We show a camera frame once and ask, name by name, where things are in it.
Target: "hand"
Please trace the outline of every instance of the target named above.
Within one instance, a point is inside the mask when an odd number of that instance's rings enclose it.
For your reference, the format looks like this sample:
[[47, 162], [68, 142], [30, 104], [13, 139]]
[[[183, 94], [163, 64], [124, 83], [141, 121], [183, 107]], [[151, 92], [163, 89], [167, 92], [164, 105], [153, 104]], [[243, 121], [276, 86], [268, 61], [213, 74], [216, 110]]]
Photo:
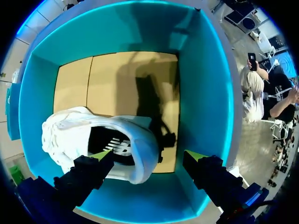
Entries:
[[[248, 65], [249, 69], [252, 68], [252, 65], [251, 65], [249, 59], [247, 59], [247, 65]], [[256, 70], [259, 70], [259, 68], [260, 68], [260, 66], [259, 66], [258, 62], [256, 61]]]
[[299, 100], [299, 89], [297, 86], [294, 86], [290, 91], [289, 95], [287, 96], [291, 104], [295, 104]]

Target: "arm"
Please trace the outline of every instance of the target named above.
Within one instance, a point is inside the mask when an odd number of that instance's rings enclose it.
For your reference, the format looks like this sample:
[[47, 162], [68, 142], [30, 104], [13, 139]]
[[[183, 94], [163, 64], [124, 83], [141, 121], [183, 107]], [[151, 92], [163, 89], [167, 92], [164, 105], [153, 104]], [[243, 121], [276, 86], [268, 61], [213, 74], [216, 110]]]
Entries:
[[286, 98], [278, 102], [272, 109], [270, 109], [270, 115], [273, 118], [277, 118], [285, 108], [290, 104], [294, 104], [299, 100], [299, 89], [295, 86], [290, 91]]
[[269, 81], [269, 74], [267, 73], [266, 70], [261, 69], [261, 68], [258, 66], [258, 63], [257, 63], [257, 70], [256, 70], [256, 72], [258, 73], [258, 75], [259, 75], [261, 78], [263, 78], [263, 79]]
[[284, 98], [283, 100], [281, 100], [280, 102], [278, 102], [271, 110], [270, 110], [270, 115], [273, 118], [277, 118], [282, 111], [288, 107], [288, 105], [290, 105], [292, 102], [290, 101], [290, 99]]
[[[247, 64], [248, 64], [248, 67], [251, 69], [252, 66], [251, 66], [251, 63], [249, 60], [247, 60]], [[269, 81], [269, 74], [267, 73], [267, 71], [265, 69], [260, 68], [257, 61], [256, 61], [256, 72], [262, 79]]]

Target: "green object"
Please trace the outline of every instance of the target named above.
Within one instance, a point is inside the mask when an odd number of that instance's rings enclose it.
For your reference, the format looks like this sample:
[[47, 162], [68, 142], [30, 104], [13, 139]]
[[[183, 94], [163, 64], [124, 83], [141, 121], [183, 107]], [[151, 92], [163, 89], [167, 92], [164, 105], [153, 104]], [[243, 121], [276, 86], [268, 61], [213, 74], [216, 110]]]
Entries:
[[195, 153], [195, 152], [192, 152], [192, 151], [189, 151], [189, 150], [186, 150], [196, 161], [198, 161], [199, 159], [201, 158], [204, 158], [204, 157], [208, 157], [207, 155], [202, 155], [202, 154], [199, 154], [199, 153]]
[[19, 185], [23, 180], [25, 180], [25, 178], [18, 166], [13, 166], [13, 167], [9, 168], [9, 172], [10, 172], [16, 185]]
[[104, 152], [101, 152], [101, 153], [93, 154], [93, 155], [91, 155], [90, 157], [96, 158], [96, 159], [98, 159], [98, 160], [100, 161], [100, 160], [103, 159], [103, 158], [104, 158], [110, 151], [111, 151], [111, 149], [110, 149], [110, 150], [107, 150], [107, 151], [104, 151]]

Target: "black shirt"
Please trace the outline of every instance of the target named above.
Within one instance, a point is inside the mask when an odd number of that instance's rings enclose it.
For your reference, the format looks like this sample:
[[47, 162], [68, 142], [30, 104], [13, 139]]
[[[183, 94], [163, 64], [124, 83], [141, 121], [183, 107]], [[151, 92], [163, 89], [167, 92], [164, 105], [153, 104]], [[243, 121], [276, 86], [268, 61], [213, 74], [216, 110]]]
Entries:
[[[292, 84], [285, 74], [269, 74], [269, 82], [264, 81], [264, 95], [275, 95], [278, 92], [292, 88]], [[289, 91], [279, 94], [277, 98], [268, 98], [263, 100], [264, 116], [263, 119], [266, 120], [271, 117], [270, 110], [280, 101], [286, 98]], [[288, 105], [281, 114], [276, 117], [276, 119], [282, 120], [285, 123], [292, 121], [295, 114], [295, 106]]]

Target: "smartphone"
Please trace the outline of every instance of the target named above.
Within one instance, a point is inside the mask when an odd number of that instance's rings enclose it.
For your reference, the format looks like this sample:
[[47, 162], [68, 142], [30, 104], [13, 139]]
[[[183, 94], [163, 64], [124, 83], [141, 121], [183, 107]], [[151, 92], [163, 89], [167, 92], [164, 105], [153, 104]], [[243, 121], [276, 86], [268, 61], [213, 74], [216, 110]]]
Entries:
[[256, 71], [257, 67], [256, 67], [256, 55], [255, 53], [248, 53], [248, 59], [249, 62], [251, 63], [252, 68], [250, 69], [251, 71]]

